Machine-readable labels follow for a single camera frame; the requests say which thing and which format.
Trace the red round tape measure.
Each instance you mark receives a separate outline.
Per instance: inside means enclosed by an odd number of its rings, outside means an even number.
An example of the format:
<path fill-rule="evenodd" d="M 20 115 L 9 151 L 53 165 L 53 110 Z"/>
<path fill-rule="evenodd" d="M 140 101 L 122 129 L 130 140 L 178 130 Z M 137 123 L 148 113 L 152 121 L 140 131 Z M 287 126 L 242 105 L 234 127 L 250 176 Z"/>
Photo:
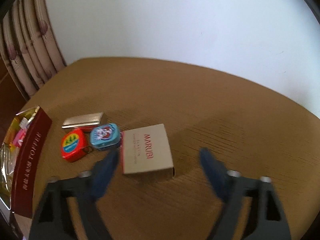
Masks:
<path fill-rule="evenodd" d="M 66 161 L 72 163 L 93 151 L 89 146 L 87 137 L 82 129 L 77 128 L 67 133 L 61 140 L 61 155 Z"/>

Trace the silver metal tongs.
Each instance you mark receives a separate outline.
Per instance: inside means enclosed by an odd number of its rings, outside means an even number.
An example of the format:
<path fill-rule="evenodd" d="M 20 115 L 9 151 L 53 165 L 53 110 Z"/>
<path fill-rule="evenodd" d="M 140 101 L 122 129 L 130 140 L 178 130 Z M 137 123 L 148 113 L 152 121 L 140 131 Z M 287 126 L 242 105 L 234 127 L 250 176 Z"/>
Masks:
<path fill-rule="evenodd" d="M 1 200 L 10 208 L 12 180 L 16 164 L 16 155 L 9 145 L 1 145 Z"/>

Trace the beige patterned curtain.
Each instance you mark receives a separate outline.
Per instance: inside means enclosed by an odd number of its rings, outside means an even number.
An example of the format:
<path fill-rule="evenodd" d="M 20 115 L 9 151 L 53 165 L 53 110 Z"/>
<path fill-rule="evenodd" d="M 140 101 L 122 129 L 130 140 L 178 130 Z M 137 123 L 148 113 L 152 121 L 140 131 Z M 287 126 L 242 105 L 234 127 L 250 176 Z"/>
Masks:
<path fill-rule="evenodd" d="M 1 59 L 26 100 L 65 68 L 46 0 L 1 0 Z"/>

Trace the red gold toffee tin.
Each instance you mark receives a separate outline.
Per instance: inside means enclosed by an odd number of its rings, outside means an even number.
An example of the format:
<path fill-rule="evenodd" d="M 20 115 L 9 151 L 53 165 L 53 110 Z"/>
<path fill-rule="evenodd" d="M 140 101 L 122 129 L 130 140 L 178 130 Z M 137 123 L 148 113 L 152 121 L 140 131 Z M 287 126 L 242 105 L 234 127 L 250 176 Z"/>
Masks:
<path fill-rule="evenodd" d="M 13 118 L 1 143 L 9 145 L 16 155 L 16 164 L 12 180 L 10 208 L 4 207 L 20 216 L 33 216 L 33 195 L 37 165 L 44 142 L 51 127 L 52 120 L 40 107 L 36 106 L 21 111 Z M 20 129 L 27 133 L 21 147 L 15 147 L 12 142 Z"/>

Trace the small blue tin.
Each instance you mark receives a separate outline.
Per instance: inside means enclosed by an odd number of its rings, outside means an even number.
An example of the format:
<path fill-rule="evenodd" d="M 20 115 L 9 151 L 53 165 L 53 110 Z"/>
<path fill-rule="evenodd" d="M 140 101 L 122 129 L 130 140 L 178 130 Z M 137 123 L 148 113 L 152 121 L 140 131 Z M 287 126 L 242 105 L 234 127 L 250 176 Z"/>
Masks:
<path fill-rule="evenodd" d="M 99 151 L 119 147 L 120 139 L 120 129 L 113 123 L 96 127 L 90 133 L 90 143 L 94 149 Z"/>

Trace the pink eraser block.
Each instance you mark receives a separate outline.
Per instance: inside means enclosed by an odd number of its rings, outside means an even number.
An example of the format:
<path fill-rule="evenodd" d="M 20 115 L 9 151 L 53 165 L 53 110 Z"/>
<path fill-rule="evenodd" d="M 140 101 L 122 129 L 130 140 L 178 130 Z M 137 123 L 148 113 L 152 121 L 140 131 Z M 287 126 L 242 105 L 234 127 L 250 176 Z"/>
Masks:
<path fill-rule="evenodd" d="M 21 147 L 22 146 L 22 143 L 23 143 L 23 140 L 25 138 L 25 135 L 27 133 L 27 130 L 26 129 L 20 129 L 18 131 L 18 133 L 16 134 L 12 144 L 15 146 L 15 147 Z"/>

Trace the beige Marubi cardboard box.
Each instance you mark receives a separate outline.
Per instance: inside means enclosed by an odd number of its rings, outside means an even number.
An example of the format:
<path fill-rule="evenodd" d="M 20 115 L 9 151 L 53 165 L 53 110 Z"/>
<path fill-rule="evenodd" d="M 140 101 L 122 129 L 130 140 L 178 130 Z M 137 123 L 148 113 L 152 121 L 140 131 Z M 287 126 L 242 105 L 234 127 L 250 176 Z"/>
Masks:
<path fill-rule="evenodd" d="M 174 178 L 175 168 L 164 124 L 122 132 L 122 174 L 139 180 Z"/>

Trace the silver metal case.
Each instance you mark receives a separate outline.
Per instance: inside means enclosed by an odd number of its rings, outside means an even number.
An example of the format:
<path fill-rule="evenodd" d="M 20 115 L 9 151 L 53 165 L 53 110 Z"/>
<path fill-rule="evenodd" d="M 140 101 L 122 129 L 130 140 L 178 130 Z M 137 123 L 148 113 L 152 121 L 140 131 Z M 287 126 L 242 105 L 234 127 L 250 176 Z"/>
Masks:
<path fill-rule="evenodd" d="M 103 112 L 84 114 L 67 118 L 61 128 L 64 130 L 82 129 L 90 132 L 93 128 L 107 123 L 107 116 Z"/>

